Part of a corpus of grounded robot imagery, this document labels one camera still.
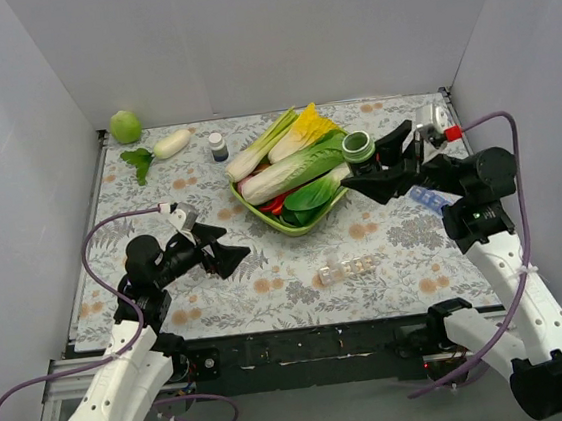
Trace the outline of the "green pill bottle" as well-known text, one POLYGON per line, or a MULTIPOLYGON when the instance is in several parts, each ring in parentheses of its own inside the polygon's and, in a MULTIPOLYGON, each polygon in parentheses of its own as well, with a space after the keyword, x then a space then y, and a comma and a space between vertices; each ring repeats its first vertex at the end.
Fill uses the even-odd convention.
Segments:
POLYGON ((365 131, 347 134, 342 141, 342 155, 354 177, 373 174, 381 170, 376 145, 365 131))

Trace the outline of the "clear weekly pill organizer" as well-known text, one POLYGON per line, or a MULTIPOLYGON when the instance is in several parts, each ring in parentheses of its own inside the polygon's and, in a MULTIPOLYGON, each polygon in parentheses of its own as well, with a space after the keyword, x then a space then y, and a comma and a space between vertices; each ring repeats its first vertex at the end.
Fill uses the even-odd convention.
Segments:
POLYGON ((375 269, 376 262, 370 255, 345 260, 331 255, 327 257, 323 267, 317 270, 317 278, 322 285, 331 286, 348 278, 370 273, 375 269))

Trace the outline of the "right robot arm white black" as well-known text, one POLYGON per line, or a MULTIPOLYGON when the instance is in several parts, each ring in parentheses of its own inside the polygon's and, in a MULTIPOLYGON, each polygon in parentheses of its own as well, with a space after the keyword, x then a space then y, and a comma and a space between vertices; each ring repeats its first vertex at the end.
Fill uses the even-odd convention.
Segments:
POLYGON ((451 386, 485 363, 507 381, 520 408, 541 421, 562 412, 562 307, 531 263, 529 226, 516 231, 501 204, 504 197, 524 196, 519 147, 491 147, 465 159, 443 153, 427 158, 428 147, 440 150, 467 131, 459 125, 413 128, 404 121, 376 141, 375 166, 341 184, 382 205, 414 186, 455 195, 457 201, 442 208, 446 234, 507 310, 495 324, 460 298, 431 306, 430 345, 441 352, 462 346, 472 354, 412 396, 451 386))

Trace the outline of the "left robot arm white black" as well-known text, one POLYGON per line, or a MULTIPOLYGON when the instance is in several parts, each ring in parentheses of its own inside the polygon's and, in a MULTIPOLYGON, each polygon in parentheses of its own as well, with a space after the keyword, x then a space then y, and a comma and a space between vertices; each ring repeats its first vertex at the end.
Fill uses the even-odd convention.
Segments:
POLYGON ((163 385, 188 374, 184 339, 161 331, 172 300, 167 286, 198 266, 227 280, 250 252, 219 243, 223 228, 196 223, 191 230, 166 246, 151 235, 128 243, 106 363, 68 421, 144 421, 163 385))

